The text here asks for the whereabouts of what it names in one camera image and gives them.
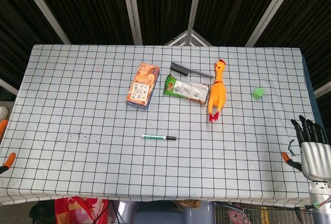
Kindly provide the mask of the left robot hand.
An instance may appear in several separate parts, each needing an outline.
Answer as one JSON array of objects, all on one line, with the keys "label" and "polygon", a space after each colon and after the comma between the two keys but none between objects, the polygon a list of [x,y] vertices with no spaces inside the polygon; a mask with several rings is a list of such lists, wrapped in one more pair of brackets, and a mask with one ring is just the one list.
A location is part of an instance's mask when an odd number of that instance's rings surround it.
[{"label": "left robot hand", "polygon": [[[2,120],[0,124],[0,132],[1,132],[1,138],[3,137],[3,134],[5,132],[5,129],[8,125],[8,120]],[[10,167],[13,165],[14,160],[16,158],[16,153],[11,153],[7,160],[4,162],[4,164],[0,167],[0,174],[4,173],[5,171],[9,170]]]}]

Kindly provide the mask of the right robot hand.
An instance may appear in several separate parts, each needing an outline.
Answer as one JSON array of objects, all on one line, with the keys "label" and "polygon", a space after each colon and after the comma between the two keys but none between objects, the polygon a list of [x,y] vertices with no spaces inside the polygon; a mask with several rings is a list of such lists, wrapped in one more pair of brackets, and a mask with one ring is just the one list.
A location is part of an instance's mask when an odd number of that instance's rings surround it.
[{"label": "right robot hand", "polygon": [[300,148],[301,162],[294,162],[285,152],[286,164],[301,171],[312,182],[330,182],[330,142],[324,129],[317,123],[299,116],[301,123],[291,119]]}]

